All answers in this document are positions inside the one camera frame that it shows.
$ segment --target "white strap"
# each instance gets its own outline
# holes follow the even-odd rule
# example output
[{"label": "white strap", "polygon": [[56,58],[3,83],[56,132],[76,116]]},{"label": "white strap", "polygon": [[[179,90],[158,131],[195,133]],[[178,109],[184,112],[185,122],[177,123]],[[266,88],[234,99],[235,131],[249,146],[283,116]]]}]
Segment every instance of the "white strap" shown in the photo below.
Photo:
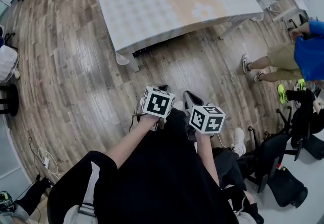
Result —
[{"label": "white strap", "polygon": [[92,166],[92,173],[89,179],[88,188],[85,197],[83,199],[83,203],[93,204],[93,194],[94,194],[96,182],[99,179],[100,167],[97,166],[94,162],[91,162],[91,166]]}]

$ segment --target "khaki pants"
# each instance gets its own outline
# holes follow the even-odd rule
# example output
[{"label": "khaki pants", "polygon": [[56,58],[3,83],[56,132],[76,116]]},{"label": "khaki pants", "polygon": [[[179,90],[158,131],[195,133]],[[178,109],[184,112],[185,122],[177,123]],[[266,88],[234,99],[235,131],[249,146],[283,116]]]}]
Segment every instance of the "khaki pants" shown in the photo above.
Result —
[{"label": "khaki pants", "polygon": [[268,59],[270,66],[277,67],[274,73],[278,80],[294,80],[303,78],[294,59],[294,42],[283,43],[269,48]]}]

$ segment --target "stool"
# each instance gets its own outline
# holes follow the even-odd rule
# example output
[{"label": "stool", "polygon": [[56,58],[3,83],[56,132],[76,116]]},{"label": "stool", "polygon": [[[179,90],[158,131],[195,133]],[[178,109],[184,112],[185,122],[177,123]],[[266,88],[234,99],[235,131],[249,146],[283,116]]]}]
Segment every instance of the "stool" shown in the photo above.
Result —
[{"label": "stool", "polygon": [[16,116],[19,108],[19,97],[16,85],[0,85],[0,91],[7,94],[6,98],[0,99],[0,104],[7,106],[6,109],[0,110],[0,114],[10,113],[11,116]]}]

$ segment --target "black clothing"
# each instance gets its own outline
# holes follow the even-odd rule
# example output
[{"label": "black clothing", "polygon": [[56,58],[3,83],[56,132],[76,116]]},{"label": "black clothing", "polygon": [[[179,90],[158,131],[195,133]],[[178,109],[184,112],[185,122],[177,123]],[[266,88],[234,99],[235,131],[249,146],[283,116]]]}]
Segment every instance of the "black clothing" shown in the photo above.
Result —
[{"label": "black clothing", "polygon": [[42,194],[49,187],[51,187],[51,183],[47,178],[43,178],[42,181],[36,181],[29,188],[25,196],[20,200],[16,200],[15,203],[19,204],[28,215],[31,215],[41,201]]},{"label": "black clothing", "polygon": [[184,117],[173,109],[164,129],[149,131],[120,169],[106,155],[89,152],[53,187],[49,223],[62,224],[68,209],[82,203],[91,161],[100,167],[94,191],[99,224],[238,223],[185,135]]},{"label": "black clothing", "polygon": [[220,187],[223,189],[225,198],[231,200],[233,210],[240,210],[242,201],[244,201],[242,211],[251,215],[257,224],[264,224],[264,219],[258,212],[257,203],[250,204],[244,193],[247,187],[236,161],[238,154],[230,148],[213,148],[213,157]]},{"label": "black clothing", "polygon": [[318,133],[324,128],[324,109],[319,114],[313,112],[314,93],[306,91],[287,90],[287,100],[295,100],[301,103],[300,108],[295,112],[292,119],[293,134],[306,135],[308,123],[310,123],[310,133]]},{"label": "black clothing", "polygon": [[213,148],[213,156],[220,188],[233,185],[246,191],[247,187],[236,162],[238,154],[230,148]]}]

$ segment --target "blue shirt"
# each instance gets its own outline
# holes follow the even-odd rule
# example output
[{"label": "blue shirt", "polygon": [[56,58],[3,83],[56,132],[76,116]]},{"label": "blue shirt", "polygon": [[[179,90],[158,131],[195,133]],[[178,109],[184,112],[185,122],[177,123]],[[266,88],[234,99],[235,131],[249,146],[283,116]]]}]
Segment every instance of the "blue shirt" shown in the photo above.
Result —
[{"label": "blue shirt", "polygon": [[324,22],[310,20],[309,30],[320,36],[309,40],[298,37],[294,58],[305,81],[324,80]]}]

